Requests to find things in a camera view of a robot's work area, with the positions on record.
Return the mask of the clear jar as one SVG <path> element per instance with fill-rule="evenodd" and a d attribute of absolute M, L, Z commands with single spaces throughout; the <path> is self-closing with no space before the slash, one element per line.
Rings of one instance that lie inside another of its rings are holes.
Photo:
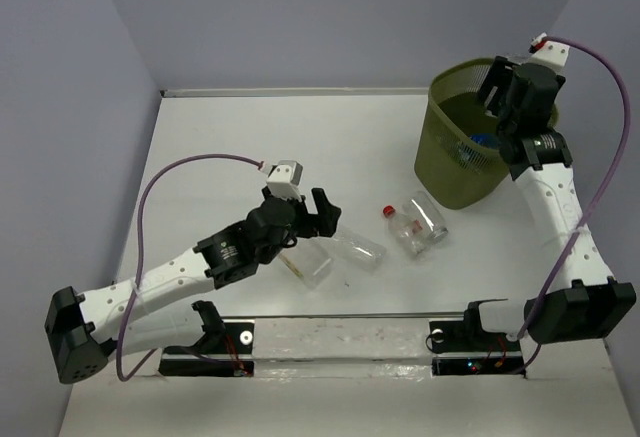
<path fill-rule="evenodd" d="M 417 234 L 425 243 L 437 243 L 448 235 L 443 216 L 426 192 L 414 193 L 402 204 L 402 209 L 415 223 Z"/>

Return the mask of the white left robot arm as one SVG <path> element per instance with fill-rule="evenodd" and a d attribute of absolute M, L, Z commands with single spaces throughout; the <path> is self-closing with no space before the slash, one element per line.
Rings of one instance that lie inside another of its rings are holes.
<path fill-rule="evenodd" d="M 253 276 L 301 239 L 331 237 L 342 211 L 323 189 L 311 191 L 317 211 L 304 199 L 284 200 L 263 192 L 247 216 L 199 241 L 141 278 L 101 289 L 56 291 L 44 329 L 60 383 L 86 380 L 117 356 L 158 347 L 215 349 L 224 324 L 201 295 Z"/>

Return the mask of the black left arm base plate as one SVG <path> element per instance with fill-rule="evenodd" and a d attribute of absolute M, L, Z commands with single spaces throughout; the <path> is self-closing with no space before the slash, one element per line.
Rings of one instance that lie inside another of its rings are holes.
<path fill-rule="evenodd" d="M 225 321 L 226 334 L 209 353 L 165 348 L 158 372 L 165 377 L 244 378 L 254 374 L 253 343 L 255 321 Z"/>

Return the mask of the red cap clear bottle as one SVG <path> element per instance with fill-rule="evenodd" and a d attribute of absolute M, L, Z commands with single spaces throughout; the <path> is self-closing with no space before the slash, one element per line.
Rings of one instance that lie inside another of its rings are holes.
<path fill-rule="evenodd" d="M 385 206 L 382 214 L 389 232 L 408 257 L 416 258 L 427 251 L 428 246 L 421 236 L 422 227 L 419 223 L 392 205 Z"/>

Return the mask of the blue label water bottle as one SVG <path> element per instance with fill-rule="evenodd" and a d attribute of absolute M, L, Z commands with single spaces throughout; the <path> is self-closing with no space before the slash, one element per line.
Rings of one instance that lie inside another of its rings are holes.
<path fill-rule="evenodd" d="M 500 142 L 495 134 L 491 133 L 476 133 L 470 136 L 472 142 L 483 148 L 498 150 Z"/>

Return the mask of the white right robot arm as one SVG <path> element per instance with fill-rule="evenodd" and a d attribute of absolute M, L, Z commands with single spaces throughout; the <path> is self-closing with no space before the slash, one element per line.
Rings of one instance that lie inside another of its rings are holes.
<path fill-rule="evenodd" d="M 636 302 L 633 285 L 614 277 L 583 220 L 572 155 L 551 125 L 564 82 L 539 63 L 497 57 L 477 93 L 497 119 L 499 154 L 529 206 L 549 274 L 526 301 L 470 303 L 460 325 L 470 348 L 486 347 L 497 334 L 538 344 L 602 339 Z"/>

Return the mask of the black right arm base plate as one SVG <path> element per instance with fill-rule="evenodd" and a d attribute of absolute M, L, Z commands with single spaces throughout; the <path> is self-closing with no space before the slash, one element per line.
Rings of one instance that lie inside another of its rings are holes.
<path fill-rule="evenodd" d="M 432 354 L 434 376 L 524 374 L 518 342 L 500 333 L 468 330 L 462 320 L 431 321 L 425 345 Z"/>

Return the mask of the clear ribbed water bottle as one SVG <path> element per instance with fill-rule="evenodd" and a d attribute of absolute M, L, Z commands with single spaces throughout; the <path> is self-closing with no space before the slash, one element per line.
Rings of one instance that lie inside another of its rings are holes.
<path fill-rule="evenodd" d="M 374 272 L 386 256 L 386 248 L 350 230 L 339 227 L 330 238 L 334 252 L 358 268 Z"/>

